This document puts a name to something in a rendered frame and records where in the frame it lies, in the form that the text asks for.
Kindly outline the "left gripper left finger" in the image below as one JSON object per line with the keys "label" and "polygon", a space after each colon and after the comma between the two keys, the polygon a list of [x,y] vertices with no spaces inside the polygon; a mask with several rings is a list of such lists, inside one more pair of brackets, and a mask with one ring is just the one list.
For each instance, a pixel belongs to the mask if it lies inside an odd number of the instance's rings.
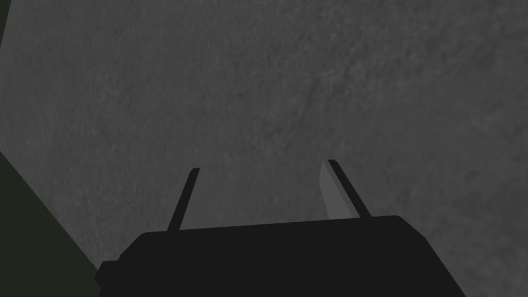
{"label": "left gripper left finger", "polygon": [[193,168],[184,183],[168,231],[215,227],[212,174],[208,168]]}

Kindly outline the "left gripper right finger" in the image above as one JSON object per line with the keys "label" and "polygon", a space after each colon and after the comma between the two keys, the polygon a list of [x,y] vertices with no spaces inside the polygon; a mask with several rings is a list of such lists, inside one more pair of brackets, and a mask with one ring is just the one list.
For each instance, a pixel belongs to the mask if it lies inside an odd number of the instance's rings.
{"label": "left gripper right finger", "polygon": [[330,220],[372,216],[334,159],[322,161],[319,188]]}

